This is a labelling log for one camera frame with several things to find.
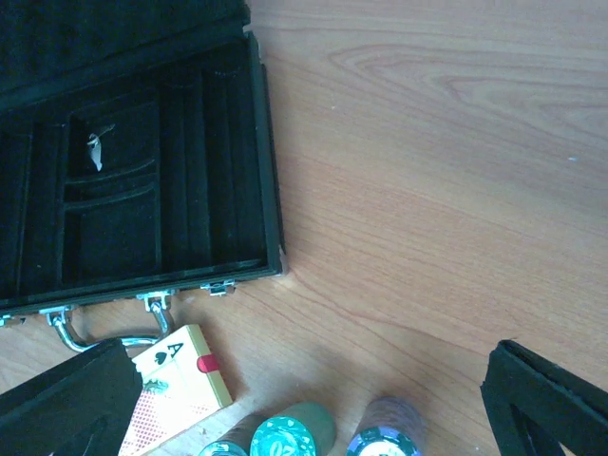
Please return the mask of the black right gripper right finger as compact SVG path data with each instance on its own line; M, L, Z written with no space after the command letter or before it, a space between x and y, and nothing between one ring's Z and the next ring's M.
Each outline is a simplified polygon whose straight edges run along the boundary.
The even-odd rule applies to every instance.
M502 455L607 453L607 392L513 340L489 355L481 393Z

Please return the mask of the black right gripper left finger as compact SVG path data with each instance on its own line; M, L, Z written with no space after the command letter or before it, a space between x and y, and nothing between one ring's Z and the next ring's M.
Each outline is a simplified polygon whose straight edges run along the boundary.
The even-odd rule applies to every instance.
M143 379L108 340L1 395L3 455L116 455Z

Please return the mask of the ace of spades card box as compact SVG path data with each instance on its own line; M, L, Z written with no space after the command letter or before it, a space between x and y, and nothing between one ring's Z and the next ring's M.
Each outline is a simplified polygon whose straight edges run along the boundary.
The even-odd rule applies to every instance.
M180 327L132 361L142 376L142 393L121 455L145 455L233 403L197 324Z

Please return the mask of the purple poker chip stack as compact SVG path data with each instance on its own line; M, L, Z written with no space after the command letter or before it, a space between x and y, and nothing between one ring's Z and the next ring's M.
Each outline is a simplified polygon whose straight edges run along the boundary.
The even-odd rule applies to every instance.
M425 427L417 409L403 398L383 396L365 408L346 455L419 456L425 445Z

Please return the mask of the dark grey poker chip stack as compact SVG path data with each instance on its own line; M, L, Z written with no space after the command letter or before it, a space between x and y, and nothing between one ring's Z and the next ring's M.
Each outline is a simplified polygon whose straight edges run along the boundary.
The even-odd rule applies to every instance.
M257 413L243 417L220 438L205 446L199 456L249 456L253 436L266 419Z

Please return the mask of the green poker chip stack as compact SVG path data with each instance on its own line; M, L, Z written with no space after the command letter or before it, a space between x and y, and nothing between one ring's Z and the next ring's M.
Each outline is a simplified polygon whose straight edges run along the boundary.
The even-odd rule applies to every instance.
M317 402L300 402L265 420L253 435L252 456L325 456L336 441L332 414Z

